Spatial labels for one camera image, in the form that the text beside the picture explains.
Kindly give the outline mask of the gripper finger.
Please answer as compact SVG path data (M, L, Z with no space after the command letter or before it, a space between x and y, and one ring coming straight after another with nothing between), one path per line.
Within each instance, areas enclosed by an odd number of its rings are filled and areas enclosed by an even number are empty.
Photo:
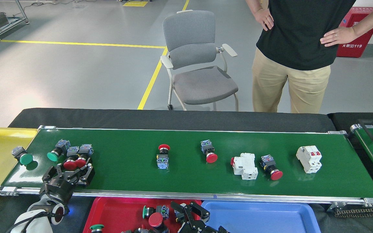
M71 184L88 186L95 175L95 169L92 165L92 159L89 158L85 165L76 168L71 174Z
M178 204L175 201L171 201L170 203L171 208L174 210L175 213L175 221L178 224L181 224L180 228L177 230L180 232L185 224L188 224L189 217L186 214L186 208L189 207L186 203Z
M44 184L49 184L52 186L60 186L64 184L63 179L63 165L51 166L48 168L46 173L43 175L42 180Z
M196 202L190 202L189 207L186 209L186 213L189 217L188 224L204 224L210 218L210 212ZM200 220L195 220L192 213L198 215Z

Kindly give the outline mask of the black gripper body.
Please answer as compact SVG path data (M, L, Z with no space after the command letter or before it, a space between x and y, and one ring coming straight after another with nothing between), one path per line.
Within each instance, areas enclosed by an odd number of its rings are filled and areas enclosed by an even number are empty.
M178 233L229 233L229 231L222 226L219 226L219 229L216 230L207 226L203 221L187 221L182 224Z
M68 180L65 180L64 184L60 186L52 186L43 183L40 189L40 200L44 203L61 203L64 207L67 207L75 188L76 186L72 185Z

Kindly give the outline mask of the person's right hand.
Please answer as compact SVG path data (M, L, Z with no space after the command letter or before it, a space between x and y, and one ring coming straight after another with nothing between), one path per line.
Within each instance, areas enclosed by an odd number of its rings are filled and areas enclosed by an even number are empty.
M267 9L256 9L253 12L255 20L263 27L264 31L269 31L274 27L274 19L271 16L270 10Z

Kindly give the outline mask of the person's left hand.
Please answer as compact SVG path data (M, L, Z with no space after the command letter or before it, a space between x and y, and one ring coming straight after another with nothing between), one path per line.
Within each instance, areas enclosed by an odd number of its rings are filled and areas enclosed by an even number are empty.
M347 44L359 36L354 31L354 28L339 27L326 32L320 39L320 43L324 46L334 46L338 44Z

